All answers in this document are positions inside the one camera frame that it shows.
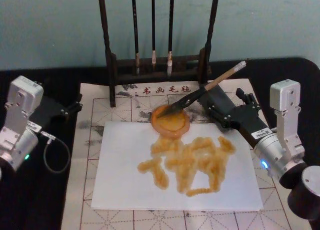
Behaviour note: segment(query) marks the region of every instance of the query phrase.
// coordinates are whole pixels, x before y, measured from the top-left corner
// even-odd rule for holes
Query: black brush handle
[[[206,89],[204,87],[200,87],[200,89],[188,94],[187,96],[183,97],[178,101],[179,106],[184,109],[190,106],[193,102],[199,99],[203,94],[206,93]]]
[[[169,45],[168,51],[172,51],[172,35],[173,35],[173,24],[174,24],[174,4],[175,0],[170,0],[170,12],[169,12]]]
[[[139,42],[138,42],[138,20],[137,20],[137,5],[136,0],[132,0],[132,12],[133,12],[133,28],[134,28],[134,46],[135,53],[139,53]]]
[[[156,10],[155,10],[155,0],[151,0],[152,7],[152,50],[156,50]]]

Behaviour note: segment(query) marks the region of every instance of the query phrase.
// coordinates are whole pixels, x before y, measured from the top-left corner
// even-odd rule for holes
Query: calligraphy brush
[[[152,4],[152,66],[153,69],[156,67],[156,10],[155,10],[155,0],[151,0]]]
[[[195,102],[197,99],[199,99],[203,94],[205,94],[207,91],[211,90],[215,86],[217,86],[221,81],[227,79],[234,73],[238,72],[239,70],[243,69],[246,66],[246,62],[242,61],[239,64],[237,64],[235,67],[231,68],[212,82],[206,84],[205,86],[200,87],[200,89],[196,90],[195,92],[192,92],[191,94],[188,94],[187,96],[183,97],[182,99],[178,100],[177,102],[170,105],[168,108],[166,108],[163,112],[161,112],[159,115],[157,115],[157,118],[171,115],[178,113],[182,111],[184,108],[191,105],[193,102]]]
[[[174,24],[174,4],[175,0],[170,0],[170,12],[169,12],[169,44],[168,44],[168,68],[167,74],[170,77],[172,72],[172,33],[173,33],[173,24]]]
[[[139,58],[139,42],[138,42],[138,21],[137,21],[137,5],[136,0],[132,0],[132,12],[133,12],[133,28],[134,28],[134,46],[135,46],[135,67],[136,74],[140,72],[140,58]]]

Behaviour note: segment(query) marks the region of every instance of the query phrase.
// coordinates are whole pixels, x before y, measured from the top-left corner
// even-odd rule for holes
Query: blue led light
[[[262,164],[262,166],[264,166],[266,169],[268,168],[268,164],[267,164],[264,160],[261,160],[261,164]]]

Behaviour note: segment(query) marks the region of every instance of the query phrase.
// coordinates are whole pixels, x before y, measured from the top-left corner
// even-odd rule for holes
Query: paper label
[[[40,130],[42,128],[40,125],[38,125],[34,122],[31,122],[30,120],[28,120],[27,127],[36,133],[40,132]]]
[[[33,86],[33,87],[38,87],[39,85],[35,82],[33,82],[32,80],[29,80],[27,78],[25,78],[24,76],[19,77],[19,80],[21,80],[22,82],[26,83],[27,85]]]
[[[264,136],[267,136],[268,134],[272,134],[272,131],[269,128],[264,128],[261,129],[259,131],[256,131],[254,133],[252,133],[251,135],[255,138],[255,139],[260,139]]]

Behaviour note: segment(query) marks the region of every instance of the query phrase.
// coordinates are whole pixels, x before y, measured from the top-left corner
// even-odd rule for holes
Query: cable
[[[59,171],[53,170],[53,169],[48,165],[47,159],[46,159],[48,146],[50,145],[50,143],[52,142],[52,140],[53,140],[52,138],[49,138],[49,139],[48,139],[48,142],[46,143],[46,146],[45,146],[45,148],[44,148],[44,152],[43,152],[44,165],[46,166],[46,168],[47,168],[50,172],[52,172],[52,173],[54,173],[54,174],[61,174],[62,172],[64,172],[64,171],[67,169],[67,167],[68,167],[68,165],[69,165],[69,163],[70,163],[70,160],[71,160],[70,149],[69,149],[69,147],[64,143],[64,141],[62,141],[61,139],[58,139],[57,137],[54,138],[54,140],[58,140],[58,142],[60,142],[60,143],[64,146],[64,148],[66,149],[66,152],[67,152],[67,154],[68,154],[68,160],[67,160],[66,165],[65,165],[61,170],[59,170]]]

